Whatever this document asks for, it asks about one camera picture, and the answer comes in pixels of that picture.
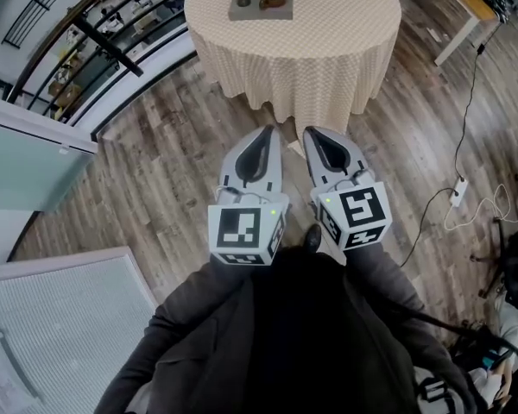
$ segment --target white cable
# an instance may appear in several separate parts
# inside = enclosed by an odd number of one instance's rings
[[[336,184],[334,184],[332,187],[330,187],[330,189],[328,189],[328,192],[337,191],[338,186],[345,181],[349,181],[350,183],[353,184],[352,177],[340,179]]]
[[[502,210],[499,209],[499,207],[496,204],[496,202],[497,202],[497,193],[499,192],[499,189],[501,187],[503,188],[504,192],[506,193],[506,195],[507,195],[507,202],[509,203],[509,209],[507,210],[507,213],[505,213],[504,215],[502,213]],[[460,224],[455,225],[454,227],[450,227],[449,228],[449,227],[447,227],[447,218],[449,217],[449,214],[451,213],[451,210],[453,209],[453,206],[451,206],[449,208],[449,210],[447,211],[447,214],[445,215],[445,219],[443,220],[443,226],[444,226],[445,230],[453,231],[455,229],[458,229],[459,227],[465,227],[467,225],[472,224],[476,220],[477,214],[479,213],[480,209],[482,208],[482,204],[485,201],[489,201],[491,203],[491,205],[493,205],[493,211],[495,213],[495,217],[499,221],[504,221],[506,223],[518,223],[518,219],[516,219],[516,220],[507,219],[507,216],[509,215],[509,213],[510,213],[510,211],[512,209],[512,204],[510,203],[510,195],[509,195],[509,192],[507,191],[507,188],[503,184],[500,184],[500,185],[497,186],[497,188],[495,190],[495,193],[493,194],[493,200],[491,200],[489,198],[484,198],[484,199],[482,199],[480,201],[480,203],[477,205],[476,213],[474,213],[474,216],[472,217],[471,220],[469,220],[466,223],[460,223]]]
[[[247,195],[252,195],[254,197],[258,197],[259,198],[259,204],[266,204],[266,203],[270,203],[271,200],[266,198],[266,197],[262,197],[261,195],[259,195],[258,193],[255,193],[254,191],[239,191],[236,187],[230,187],[231,190],[235,190],[237,191],[237,194],[240,198],[242,197],[245,197]],[[219,185],[216,189],[215,189],[215,202],[218,201],[218,193],[222,190],[229,190],[229,187],[227,187],[226,185]]]

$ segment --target round table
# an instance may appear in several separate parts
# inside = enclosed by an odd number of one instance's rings
[[[294,0],[293,20],[231,21],[231,0],[186,0],[207,78],[252,109],[273,104],[301,139],[309,125],[343,133],[376,96],[401,21],[399,0]]]

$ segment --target hand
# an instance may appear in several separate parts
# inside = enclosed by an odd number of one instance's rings
[[[509,392],[510,382],[506,382],[495,396],[495,400],[500,400],[501,398],[507,397],[509,395]]]

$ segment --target shoe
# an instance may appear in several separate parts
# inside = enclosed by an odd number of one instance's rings
[[[305,240],[303,241],[303,248],[308,253],[317,253],[322,241],[322,230],[320,225],[317,223],[309,227],[309,230],[305,234]]]

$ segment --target electrical cable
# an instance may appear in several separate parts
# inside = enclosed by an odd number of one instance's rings
[[[504,214],[502,213],[501,209],[499,209],[499,207],[497,206],[497,193],[499,192],[499,189],[501,187],[503,188],[504,192],[506,193],[507,202],[509,203],[509,209],[507,210],[507,213],[504,213]],[[476,220],[477,214],[480,211],[480,209],[482,208],[482,204],[485,201],[488,201],[491,203],[491,205],[493,205],[493,211],[495,213],[496,219],[498,219],[499,221],[504,221],[506,223],[518,223],[518,219],[515,219],[515,220],[507,219],[507,216],[509,215],[510,211],[512,210],[512,204],[510,203],[509,191],[507,191],[507,188],[504,186],[504,184],[500,184],[495,189],[495,193],[493,194],[493,200],[491,200],[489,198],[484,198],[479,202],[479,204],[477,205],[477,208],[476,208],[476,213],[474,213],[474,216],[472,217],[472,219],[470,219],[466,223],[460,223],[460,224],[455,225],[454,227],[448,228],[447,227],[447,218],[449,217],[449,213],[451,213],[451,210],[453,209],[453,206],[451,206],[449,208],[449,210],[447,211],[447,214],[445,215],[445,219],[443,220],[443,227],[445,228],[445,230],[453,231],[453,230],[458,229],[459,227],[465,227],[467,225],[472,224]]]
[[[426,208],[424,209],[424,213],[422,213],[422,218],[420,219],[418,235],[416,236],[416,239],[414,240],[413,247],[411,248],[411,251],[408,252],[407,258],[403,261],[403,263],[399,267],[403,267],[405,264],[407,264],[408,259],[411,257],[411,254],[413,254],[414,248],[416,247],[416,242],[418,242],[418,240],[420,239],[420,234],[422,233],[422,224],[424,223],[424,218],[426,217],[426,213],[428,212],[428,207],[430,206],[432,201],[435,199],[435,197],[437,197],[442,191],[447,191],[447,190],[455,191],[455,189],[453,189],[452,187],[445,187],[443,189],[440,189],[430,198],[430,200],[426,204]]]
[[[220,191],[228,191],[234,195],[237,196],[237,199],[238,201],[236,201],[237,203],[239,202],[239,199],[240,198],[243,198],[245,196],[248,196],[248,195],[251,195],[251,196],[254,196],[254,197],[258,197],[259,198],[259,204],[266,204],[266,203],[271,203],[272,201],[266,197],[262,197],[261,195],[259,195],[258,193],[255,193],[254,191],[239,191],[236,187],[230,187],[230,186],[226,186],[226,185],[219,185],[216,189],[215,189],[215,202],[218,201],[218,193]]]
[[[502,26],[502,24],[499,24],[499,26],[496,27],[496,29],[491,33],[490,37],[487,39],[485,43],[482,43],[479,48],[477,49],[476,58],[474,59],[474,77],[472,78],[472,86],[470,88],[470,99],[468,100],[468,104],[466,104],[466,109],[464,110],[464,116],[463,116],[463,133],[460,136],[460,141],[458,142],[457,148],[455,150],[455,172],[457,173],[457,176],[460,177],[462,180],[464,180],[464,176],[462,173],[458,171],[457,168],[457,159],[458,159],[458,150],[460,149],[460,146],[462,145],[464,141],[464,136],[466,135],[466,117],[468,116],[468,109],[470,108],[470,105],[472,104],[472,98],[474,98],[474,87],[476,86],[476,70],[477,70],[477,59],[478,57],[483,53],[485,50],[485,47],[487,44],[491,41],[493,38],[493,35],[496,34],[496,32],[499,30],[499,28]]]
[[[341,183],[344,183],[345,181],[348,181],[353,184],[353,177],[340,179],[336,184],[334,184],[332,187],[330,187],[330,189],[328,189],[328,191],[336,191],[338,189],[338,186]]]

